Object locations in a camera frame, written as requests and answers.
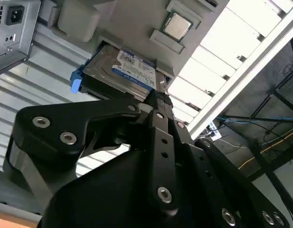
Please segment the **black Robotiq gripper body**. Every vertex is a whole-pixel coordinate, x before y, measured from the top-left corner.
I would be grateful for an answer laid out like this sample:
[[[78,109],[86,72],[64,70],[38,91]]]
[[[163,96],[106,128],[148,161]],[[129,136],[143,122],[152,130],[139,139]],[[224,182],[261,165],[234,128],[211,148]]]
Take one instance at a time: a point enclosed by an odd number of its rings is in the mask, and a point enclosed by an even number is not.
[[[220,228],[204,194],[176,164],[178,213],[159,213],[146,195],[149,163],[125,153],[62,187],[51,199],[41,228]]]

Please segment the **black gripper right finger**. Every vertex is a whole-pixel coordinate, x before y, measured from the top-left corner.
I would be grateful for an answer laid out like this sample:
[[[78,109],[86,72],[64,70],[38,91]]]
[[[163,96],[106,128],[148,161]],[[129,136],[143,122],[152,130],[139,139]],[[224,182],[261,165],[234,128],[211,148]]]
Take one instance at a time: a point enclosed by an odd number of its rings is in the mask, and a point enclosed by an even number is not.
[[[209,140],[193,141],[186,126],[175,120],[166,97],[166,113],[187,177],[196,177],[202,196],[193,198],[198,223],[204,228],[288,228],[282,212]]]

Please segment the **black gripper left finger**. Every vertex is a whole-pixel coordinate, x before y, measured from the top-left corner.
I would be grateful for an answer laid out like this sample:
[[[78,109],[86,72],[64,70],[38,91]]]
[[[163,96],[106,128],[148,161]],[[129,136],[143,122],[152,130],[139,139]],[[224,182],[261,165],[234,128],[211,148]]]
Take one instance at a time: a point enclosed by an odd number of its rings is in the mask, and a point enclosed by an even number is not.
[[[13,168],[46,211],[62,187],[125,153],[141,152],[149,163],[146,195],[159,213],[173,216],[179,203],[167,96],[152,90],[143,102],[127,95],[23,108],[13,126]]]

